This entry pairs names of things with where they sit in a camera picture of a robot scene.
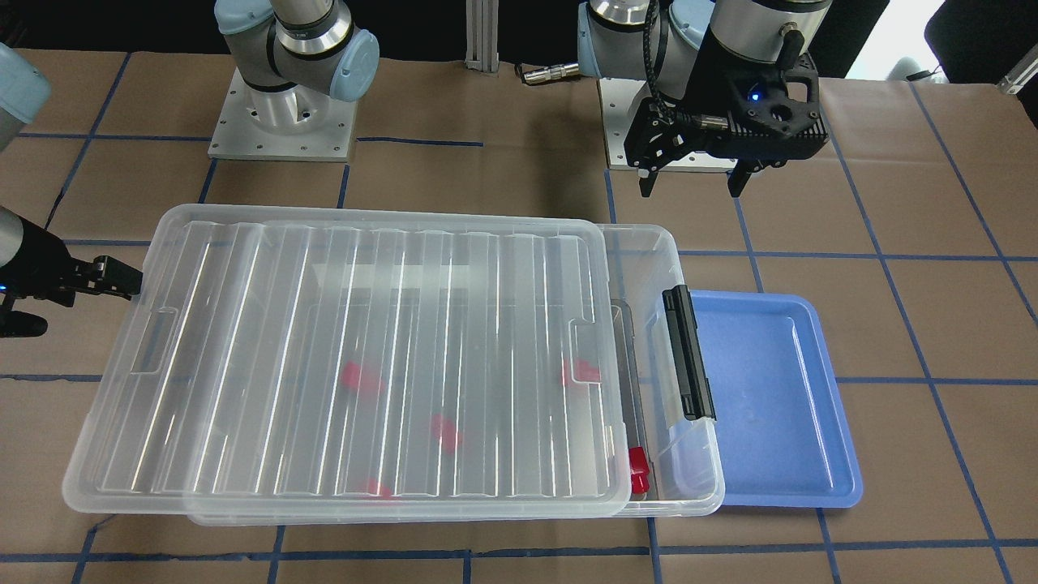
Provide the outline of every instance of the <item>cable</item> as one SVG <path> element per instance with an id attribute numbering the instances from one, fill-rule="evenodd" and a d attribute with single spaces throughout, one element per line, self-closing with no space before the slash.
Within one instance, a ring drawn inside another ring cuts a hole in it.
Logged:
<path id="1" fill-rule="evenodd" d="M 641 31 L 641 57 L 646 66 L 646 82 L 649 84 L 649 92 L 652 93 L 652 99 L 656 103 L 656 109 L 659 116 L 664 122 L 671 123 L 674 120 L 674 117 L 671 114 L 671 109 L 667 107 L 666 103 L 663 102 L 663 96 L 659 92 L 659 87 L 656 86 L 656 67 L 654 66 L 652 58 L 652 28 L 656 24 L 658 11 L 659 0 L 649 0 L 649 8 L 646 12 L 646 24 Z"/>

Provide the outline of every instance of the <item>clear plastic storage bin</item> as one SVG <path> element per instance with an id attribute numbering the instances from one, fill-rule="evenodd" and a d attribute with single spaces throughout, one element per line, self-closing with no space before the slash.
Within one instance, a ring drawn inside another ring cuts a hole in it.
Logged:
<path id="1" fill-rule="evenodd" d="M 65 500 L 211 525 L 709 513 L 713 421 L 684 419 L 661 319 L 681 281 L 654 226 L 174 207 Z M 625 391 L 653 466 L 634 500 Z"/>

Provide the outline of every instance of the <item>black latch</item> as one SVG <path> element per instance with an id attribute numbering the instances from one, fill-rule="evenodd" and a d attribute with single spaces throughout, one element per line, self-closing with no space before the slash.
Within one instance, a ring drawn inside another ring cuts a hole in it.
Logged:
<path id="1" fill-rule="evenodd" d="M 688 420 L 717 419 L 710 397 L 710 381 L 703 367 L 703 354 L 695 333 L 695 315 L 692 299 L 684 283 L 663 290 L 663 308 L 666 326 L 671 332 L 671 351 L 678 371 L 678 389 L 681 391 L 681 409 Z"/>

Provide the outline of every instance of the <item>metal mounting plate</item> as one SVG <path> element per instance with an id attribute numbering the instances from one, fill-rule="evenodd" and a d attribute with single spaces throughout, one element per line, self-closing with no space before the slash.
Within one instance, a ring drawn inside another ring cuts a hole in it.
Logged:
<path id="1" fill-rule="evenodd" d="M 330 100 L 323 124 L 304 134 L 272 134 L 250 119 L 246 87 L 241 74 L 235 69 L 220 119 L 213 131 L 213 141 L 209 144 L 211 158 L 349 161 L 357 104 Z"/>
<path id="2" fill-rule="evenodd" d="M 631 120 L 638 109 L 641 98 L 648 94 L 645 81 L 613 79 L 606 77 L 598 81 L 598 95 L 602 104 L 602 124 L 605 128 L 605 144 L 609 156 L 609 168 L 614 170 L 636 170 L 627 165 L 624 154 L 624 138 L 631 128 Z M 681 160 L 676 160 L 660 170 L 678 172 L 727 172 L 735 167 L 735 160 L 714 158 L 698 151 Z"/>

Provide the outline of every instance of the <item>transparent lid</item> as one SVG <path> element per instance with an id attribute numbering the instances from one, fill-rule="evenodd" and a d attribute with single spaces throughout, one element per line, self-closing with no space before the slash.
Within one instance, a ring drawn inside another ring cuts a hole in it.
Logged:
<path id="1" fill-rule="evenodd" d="M 65 475 L 91 512 L 604 517 L 605 242 L 564 219 L 184 204 Z"/>

